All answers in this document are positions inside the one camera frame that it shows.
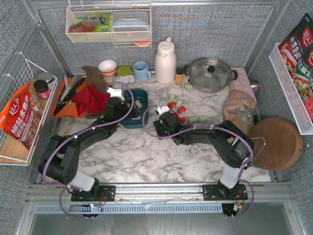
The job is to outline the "teal storage basket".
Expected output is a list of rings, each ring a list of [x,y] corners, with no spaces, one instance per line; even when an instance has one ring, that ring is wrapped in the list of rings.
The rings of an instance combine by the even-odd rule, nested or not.
[[[139,116],[123,120],[122,126],[126,129],[141,129],[143,128],[143,114],[149,106],[148,93],[143,89],[131,89],[131,92],[133,93],[135,103],[130,115],[139,114]]]

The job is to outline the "striped pink cloth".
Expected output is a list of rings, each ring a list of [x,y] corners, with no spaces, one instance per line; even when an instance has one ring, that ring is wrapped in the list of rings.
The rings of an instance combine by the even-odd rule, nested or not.
[[[224,105],[224,120],[233,121],[239,114],[239,118],[253,124],[252,111],[256,107],[257,102],[249,94],[240,90],[231,90]]]

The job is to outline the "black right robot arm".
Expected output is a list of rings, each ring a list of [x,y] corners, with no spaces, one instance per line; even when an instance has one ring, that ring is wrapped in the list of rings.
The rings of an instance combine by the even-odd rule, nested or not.
[[[225,163],[219,184],[228,190],[238,185],[244,168],[253,158],[254,142],[229,120],[213,126],[183,125],[168,111],[153,125],[158,138],[169,137],[176,145],[212,145]]]

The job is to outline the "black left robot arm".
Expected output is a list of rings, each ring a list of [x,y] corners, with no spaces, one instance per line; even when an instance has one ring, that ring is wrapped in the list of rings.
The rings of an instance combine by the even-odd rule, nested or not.
[[[69,185],[74,189],[91,191],[96,179],[78,170],[79,156],[93,144],[111,137],[118,124],[128,119],[133,112],[135,100],[130,106],[122,97],[112,97],[107,102],[103,117],[98,118],[90,127],[73,135],[61,137],[54,135],[38,166],[43,175],[43,182],[49,184],[47,177],[55,180],[54,184]]]

